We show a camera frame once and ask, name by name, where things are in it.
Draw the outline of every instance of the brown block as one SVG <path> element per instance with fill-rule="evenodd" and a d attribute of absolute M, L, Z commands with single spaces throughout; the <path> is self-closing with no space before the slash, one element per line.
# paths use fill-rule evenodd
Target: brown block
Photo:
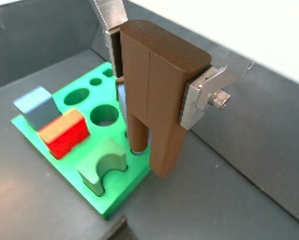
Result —
<path fill-rule="evenodd" d="M 188 82 L 210 66 L 212 56 L 149 21 L 126 22 L 121 34 L 130 147 L 146 150 L 150 128 L 150 167 L 166 176 L 188 133 L 180 123 Z"/>

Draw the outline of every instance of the gray table surface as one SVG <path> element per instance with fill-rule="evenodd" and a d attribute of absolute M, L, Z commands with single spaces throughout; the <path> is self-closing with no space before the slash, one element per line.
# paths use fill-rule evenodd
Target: gray table surface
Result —
<path fill-rule="evenodd" d="M 123 214 L 139 239 L 299 239 L 299 223 L 193 133 L 172 175 L 150 173 L 111 220 L 98 216 L 10 120 L 34 87 L 54 93 L 102 62 L 82 52 L 0 88 L 0 239 L 99 239 Z"/>

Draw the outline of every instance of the red block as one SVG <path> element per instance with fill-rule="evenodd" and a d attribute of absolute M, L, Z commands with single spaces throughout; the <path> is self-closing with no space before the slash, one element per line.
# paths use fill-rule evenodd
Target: red block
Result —
<path fill-rule="evenodd" d="M 85 116 L 75 109 L 59 116 L 38 133 L 57 159 L 90 136 Z"/>

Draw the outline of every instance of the shape sorter board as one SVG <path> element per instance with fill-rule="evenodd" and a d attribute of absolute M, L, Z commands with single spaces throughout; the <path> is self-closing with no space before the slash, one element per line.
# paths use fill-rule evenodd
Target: shape sorter board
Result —
<path fill-rule="evenodd" d="M 130 143 L 126 138 L 127 128 L 117 101 L 111 64 L 105 63 L 61 89 L 53 97 L 61 113 L 75 108 L 85 115 L 90 129 L 87 139 L 71 149 L 61 160 L 50 153 L 50 149 L 25 116 L 18 115 L 11 121 L 101 216 L 107 219 L 150 172 L 150 149 L 142 156 L 134 155 L 130 151 Z M 106 139 L 113 139 L 126 150 L 129 169 L 125 172 L 110 171 L 106 174 L 103 179 L 106 193 L 98 197 L 85 184 L 77 166 L 89 152 Z"/>

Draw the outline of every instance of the gray wall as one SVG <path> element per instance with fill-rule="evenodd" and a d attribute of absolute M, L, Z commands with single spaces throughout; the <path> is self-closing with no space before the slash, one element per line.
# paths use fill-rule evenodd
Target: gray wall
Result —
<path fill-rule="evenodd" d="M 0 7 L 0 86 L 87 50 L 99 23 L 89 0 Z"/>

